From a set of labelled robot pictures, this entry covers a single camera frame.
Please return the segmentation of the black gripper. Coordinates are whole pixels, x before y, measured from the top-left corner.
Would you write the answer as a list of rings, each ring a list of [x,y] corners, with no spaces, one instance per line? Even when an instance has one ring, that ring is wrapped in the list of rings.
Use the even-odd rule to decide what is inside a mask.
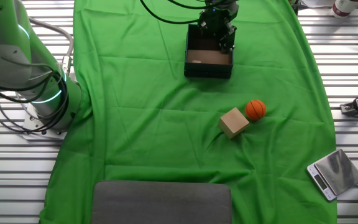
[[[219,34],[221,52],[226,54],[235,49],[235,34],[237,27],[231,21],[237,16],[238,10],[217,9],[215,7],[204,9],[200,13],[198,28],[201,34]]]

